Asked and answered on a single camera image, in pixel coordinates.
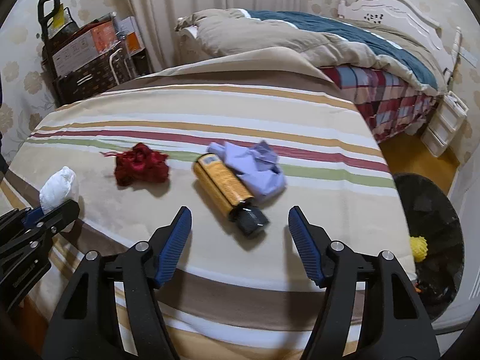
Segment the white tissue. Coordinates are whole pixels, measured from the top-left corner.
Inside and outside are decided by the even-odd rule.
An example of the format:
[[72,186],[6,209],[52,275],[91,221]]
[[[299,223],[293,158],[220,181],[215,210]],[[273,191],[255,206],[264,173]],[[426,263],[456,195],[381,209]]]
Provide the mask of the white tissue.
[[48,214],[67,200],[78,202],[79,196],[77,174],[70,167],[64,166],[41,187],[40,207],[44,214]]

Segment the yellow foam fruit net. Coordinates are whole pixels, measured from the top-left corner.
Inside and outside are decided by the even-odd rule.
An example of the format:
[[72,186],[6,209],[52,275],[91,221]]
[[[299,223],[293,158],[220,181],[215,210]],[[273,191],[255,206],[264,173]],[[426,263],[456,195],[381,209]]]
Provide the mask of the yellow foam fruit net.
[[411,236],[410,247],[415,263],[424,261],[428,254],[428,244],[424,236]]

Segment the dark red ribbon bundle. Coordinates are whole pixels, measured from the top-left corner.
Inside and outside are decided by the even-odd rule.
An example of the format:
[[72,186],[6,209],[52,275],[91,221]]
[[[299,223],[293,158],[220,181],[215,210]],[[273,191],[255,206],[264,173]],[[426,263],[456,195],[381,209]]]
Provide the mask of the dark red ribbon bundle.
[[137,143],[124,152],[104,152],[103,157],[115,158],[114,177],[120,187],[128,187],[136,181],[162,184],[168,181],[168,155]]

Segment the yellow bottle black cap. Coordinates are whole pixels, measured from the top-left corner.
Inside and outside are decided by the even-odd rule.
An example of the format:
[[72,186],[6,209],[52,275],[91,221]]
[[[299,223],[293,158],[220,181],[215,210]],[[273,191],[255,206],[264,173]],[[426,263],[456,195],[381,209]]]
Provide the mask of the yellow bottle black cap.
[[193,173],[208,196],[229,222],[248,238],[269,224],[253,195],[216,154],[203,154],[193,163]]

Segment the purple paper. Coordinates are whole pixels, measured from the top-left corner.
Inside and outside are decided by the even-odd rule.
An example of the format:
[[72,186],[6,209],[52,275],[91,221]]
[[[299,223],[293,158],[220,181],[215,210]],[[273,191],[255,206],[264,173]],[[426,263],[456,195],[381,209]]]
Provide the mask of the purple paper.
[[266,141],[252,147],[227,141],[223,144],[212,142],[207,152],[217,155],[247,187],[257,202],[265,202],[276,197],[287,186],[285,174],[278,165],[278,154]]

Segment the black trash bin with liner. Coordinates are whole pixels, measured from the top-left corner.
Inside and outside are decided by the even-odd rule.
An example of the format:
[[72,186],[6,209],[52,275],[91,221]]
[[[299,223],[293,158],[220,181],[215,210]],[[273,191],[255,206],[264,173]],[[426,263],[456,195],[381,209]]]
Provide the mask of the black trash bin with liner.
[[465,265],[461,223],[447,195],[432,180],[414,173],[394,175],[410,236],[424,236],[428,254],[415,263],[417,281],[430,284],[419,293],[428,316],[437,320],[455,299]]

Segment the white wardrobe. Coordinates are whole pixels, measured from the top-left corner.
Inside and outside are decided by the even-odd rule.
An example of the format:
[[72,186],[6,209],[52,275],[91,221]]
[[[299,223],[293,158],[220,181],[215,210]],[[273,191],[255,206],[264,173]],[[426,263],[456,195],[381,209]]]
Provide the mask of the white wardrobe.
[[448,197],[460,220],[465,247],[465,265],[458,293],[446,311],[433,322],[438,334],[466,327],[479,306],[480,263],[480,155],[475,150],[456,172]]

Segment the brown patterned storage box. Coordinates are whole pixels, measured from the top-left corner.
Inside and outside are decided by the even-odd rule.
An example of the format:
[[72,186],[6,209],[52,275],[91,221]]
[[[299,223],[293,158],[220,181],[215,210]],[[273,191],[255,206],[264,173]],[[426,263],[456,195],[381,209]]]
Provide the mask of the brown patterned storage box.
[[121,46],[99,55],[77,70],[58,78],[58,105],[85,100],[137,77],[135,67]]

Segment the cardboard box orange print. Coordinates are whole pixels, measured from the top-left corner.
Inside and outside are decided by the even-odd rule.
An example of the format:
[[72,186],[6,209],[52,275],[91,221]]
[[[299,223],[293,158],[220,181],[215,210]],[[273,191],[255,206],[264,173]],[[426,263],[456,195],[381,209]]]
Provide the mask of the cardboard box orange print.
[[62,47],[53,55],[55,72],[64,77],[82,68],[118,42],[111,20],[97,24]]

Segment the striped tablecloth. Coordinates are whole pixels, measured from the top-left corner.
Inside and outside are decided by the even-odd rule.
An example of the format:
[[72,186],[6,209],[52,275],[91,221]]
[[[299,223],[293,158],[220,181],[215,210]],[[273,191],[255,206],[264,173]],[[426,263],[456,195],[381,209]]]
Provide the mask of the striped tablecloth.
[[192,230],[156,292],[183,359],[297,359],[325,299],[288,228],[298,206],[352,250],[415,267],[393,176],[356,105],[284,49],[156,73],[49,113],[1,182],[1,211],[38,206],[63,168],[77,222],[55,236],[28,302],[51,319],[89,251],[150,238],[186,207]]

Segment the white plastic drawer unit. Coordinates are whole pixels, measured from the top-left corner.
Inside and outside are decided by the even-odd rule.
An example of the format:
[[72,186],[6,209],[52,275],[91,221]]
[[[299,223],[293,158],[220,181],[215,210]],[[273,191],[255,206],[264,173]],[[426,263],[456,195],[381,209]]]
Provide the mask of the white plastic drawer unit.
[[464,123],[469,108],[452,91],[443,96],[421,135],[421,141],[435,158],[440,157]]

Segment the plaid bed sheet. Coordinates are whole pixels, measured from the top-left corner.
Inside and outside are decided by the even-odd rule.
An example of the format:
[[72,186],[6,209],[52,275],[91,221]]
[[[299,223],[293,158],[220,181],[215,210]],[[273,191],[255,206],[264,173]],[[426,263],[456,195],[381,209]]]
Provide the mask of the plaid bed sheet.
[[350,65],[320,70],[355,104],[378,143],[424,123],[438,101],[382,70]]

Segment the beige and blue duvet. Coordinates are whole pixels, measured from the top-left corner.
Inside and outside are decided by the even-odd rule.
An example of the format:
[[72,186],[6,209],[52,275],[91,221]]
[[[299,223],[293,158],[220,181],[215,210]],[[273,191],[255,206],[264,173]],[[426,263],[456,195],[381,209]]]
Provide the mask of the beige and blue duvet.
[[444,94],[447,83],[435,57],[394,28],[361,20],[298,11],[207,9],[179,18],[175,30],[197,29],[212,57],[286,47],[317,68],[351,65],[389,72],[425,94]]

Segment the white wooden bed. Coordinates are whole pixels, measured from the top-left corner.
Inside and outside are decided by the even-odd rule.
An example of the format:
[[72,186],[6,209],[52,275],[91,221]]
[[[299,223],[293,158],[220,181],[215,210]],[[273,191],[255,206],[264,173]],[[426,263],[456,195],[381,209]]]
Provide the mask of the white wooden bed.
[[341,18],[382,24],[414,38],[436,58],[445,81],[452,79],[461,53],[463,34],[460,27],[456,27],[451,50],[446,51],[441,24],[409,0],[354,0],[350,5],[347,0],[340,0],[337,12]]

